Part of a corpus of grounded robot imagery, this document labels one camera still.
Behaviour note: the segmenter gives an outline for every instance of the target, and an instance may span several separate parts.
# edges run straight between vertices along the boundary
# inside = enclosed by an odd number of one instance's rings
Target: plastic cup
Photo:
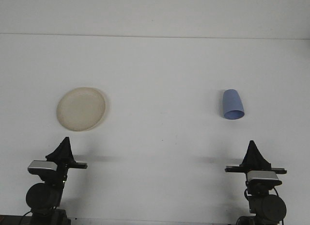
[[[244,109],[238,92],[235,89],[226,90],[223,94],[223,113],[229,120],[244,116]]]

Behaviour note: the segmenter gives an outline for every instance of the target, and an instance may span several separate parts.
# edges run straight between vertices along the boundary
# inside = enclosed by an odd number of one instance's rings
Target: upside-down cup
[[[223,113],[229,120],[244,116],[244,109],[238,92],[234,89],[226,90],[223,94]]]

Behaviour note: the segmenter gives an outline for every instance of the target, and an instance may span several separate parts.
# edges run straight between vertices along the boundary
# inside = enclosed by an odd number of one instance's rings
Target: beige plate
[[[94,88],[76,88],[60,100],[57,118],[61,125],[73,131],[96,126],[106,109],[105,99]]]

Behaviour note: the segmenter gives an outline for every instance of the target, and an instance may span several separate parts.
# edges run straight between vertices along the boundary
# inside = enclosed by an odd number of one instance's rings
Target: black cable
[[[30,212],[31,212],[31,211],[28,211],[26,214],[24,214],[24,215],[20,218],[18,225],[21,225],[21,221],[23,221],[23,218],[24,218],[27,214],[29,214]]]
[[[278,194],[278,191],[276,190],[276,188],[275,188],[275,187],[273,187],[273,189],[275,190],[275,192],[276,192],[277,196],[279,197],[279,194]]]
[[[276,192],[277,196],[279,197],[279,194],[278,194],[278,191],[276,190],[276,188],[275,188],[275,187],[273,187],[273,189],[275,190],[275,192]]]
[[[248,200],[248,189],[244,190],[244,197]]]

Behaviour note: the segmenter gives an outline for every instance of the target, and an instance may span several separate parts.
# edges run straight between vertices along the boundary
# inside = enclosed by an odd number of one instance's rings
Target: white wall
[[[0,0],[0,32],[310,38],[309,1]]]
[[[69,136],[89,164],[69,171],[70,217],[235,223],[248,214],[245,176],[224,168],[253,139],[288,170],[286,224],[305,224],[310,41],[264,38],[309,38],[308,1],[0,0],[0,213],[29,209],[40,179],[27,166]],[[71,132],[56,106],[81,86],[102,90],[108,111]],[[229,88],[245,107],[236,121],[221,114]]]

